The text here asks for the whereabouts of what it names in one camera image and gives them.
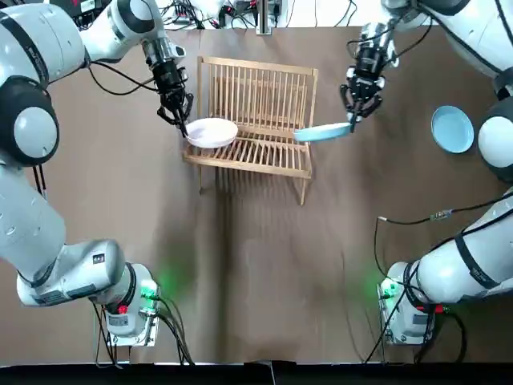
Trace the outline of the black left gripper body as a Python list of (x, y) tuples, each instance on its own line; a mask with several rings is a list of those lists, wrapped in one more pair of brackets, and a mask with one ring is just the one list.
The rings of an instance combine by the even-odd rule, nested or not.
[(153, 67), (153, 78), (160, 95), (185, 92), (183, 67), (178, 67), (176, 59), (157, 63)]

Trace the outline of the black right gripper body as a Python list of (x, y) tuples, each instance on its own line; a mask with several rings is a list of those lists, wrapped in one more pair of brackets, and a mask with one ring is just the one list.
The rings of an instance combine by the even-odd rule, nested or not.
[(382, 69), (387, 59), (386, 49), (379, 46), (358, 46), (355, 65), (347, 75), (352, 96), (375, 96), (384, 87)]

